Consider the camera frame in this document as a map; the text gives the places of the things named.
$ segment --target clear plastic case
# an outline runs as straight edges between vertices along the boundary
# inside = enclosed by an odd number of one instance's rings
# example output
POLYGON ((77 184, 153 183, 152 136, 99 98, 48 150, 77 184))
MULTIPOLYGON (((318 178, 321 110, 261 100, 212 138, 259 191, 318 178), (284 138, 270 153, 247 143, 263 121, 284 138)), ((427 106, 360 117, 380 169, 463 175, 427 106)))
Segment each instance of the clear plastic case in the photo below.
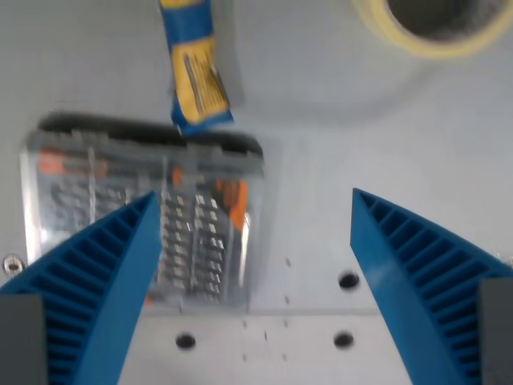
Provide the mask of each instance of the clear plastic case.
POLYGON ((245 308, 261 206, 261 153, 232 141, 142 143, 126 132, 120 139, 87 127, 86 121, 78 131, 37 130, 26 139, 21 163, 29 263, 154 190, 163 252, 148 305, 182 312, 245 308))

